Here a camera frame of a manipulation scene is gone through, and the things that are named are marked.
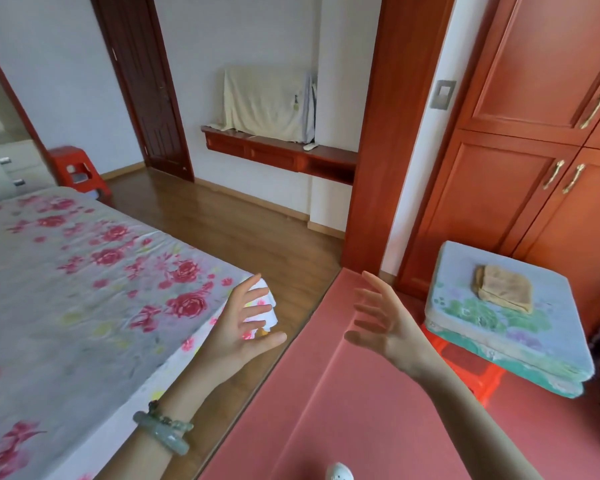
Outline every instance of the gold door handle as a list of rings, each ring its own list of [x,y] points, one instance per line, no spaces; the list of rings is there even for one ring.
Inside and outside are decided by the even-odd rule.
[[[598,110],[600,109],[600,97],[598,98],[598,104],[596,104],[595,108],[593,108],[593,111],[591,112],[591,114],[589,115],[589,117],[584,121],[583,124],[580,125],[580,129],[583,130],[584,128],[586,128],[587,126],[589,126],[590,122],[593,121],[593,118],[595,117],[596,113],[598,112]]]
[[[584,170],[584,167],[586,167],[586,165],[584,165],[584,163],[581,163],[576,167],[576,174],[573,176],[573,180],[570,181],[570,183],[565,188],[562,189],[563,194],[568,194],[571,191],[573,186],[578,181],[580,174],[582,173],[582,170]]]
[[[564,160],[560,160],[558,163],[555,164],[553,173],[552,173],[551,177],[549,178],[549,181],[543,185],[542,190],[547,190],[549,188],[549,185],[551,185],[553,183],[553,181],[555,180],[555,177],[557,177],[558,173],[560,173],[560,168],[562,168],[562,165],[564,165]]]

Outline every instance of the wall-mounted shelf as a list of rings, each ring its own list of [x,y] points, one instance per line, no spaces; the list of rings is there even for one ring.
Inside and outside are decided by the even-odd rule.
[[[236,130],[220,131],[202,126],[207,148],[285,170],[352,185],[358,154],[330,146],[317,146],[310,152],[300,143],[265,138]]]

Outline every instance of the red stool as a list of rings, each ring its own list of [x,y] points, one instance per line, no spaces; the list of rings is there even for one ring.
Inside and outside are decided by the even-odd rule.
[[[82,193],[96,190],[99,198],[111,198],[111,190],[83,150],[75,146],[61,146],[50,150],[49,154],[51,163],[56,168],[56,174],[60,179],[60,185],[72,187]]]
[[[431,342],[431,345],[433,345],[433,348],[442,355],[442,351],[449,345],[449,342],[440,338],[435,333],[430,332],[424,323],[421,325],[421,329],[424,332],[425,337]],[[449,367],[453,369],[460,380],[471,389],[478,402],[486,408],[489,398],[500,385],[500,379],[502,379],[502,376],[506,371],[500,366],[489,362],[486,370],[480,375],[476,375],[444,357],[443,359]]]

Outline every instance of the bed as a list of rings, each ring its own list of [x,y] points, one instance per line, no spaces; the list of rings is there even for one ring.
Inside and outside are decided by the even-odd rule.
[[[95,476],[248,276],[66,187],[0,202],[0,479]]]

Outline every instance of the wooden floor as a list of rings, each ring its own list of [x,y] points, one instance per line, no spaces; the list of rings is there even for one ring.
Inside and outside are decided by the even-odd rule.
[[[154,170],[117,177],[109,185],[121,212],[262,273],[277,302],[276,330],[289,337],[303,327],[340,269],[341,240],[273,210]],[[163,480],[195,478],[282,352],[258,357],[207,398],[186,436],[189,453],[171,461]]]

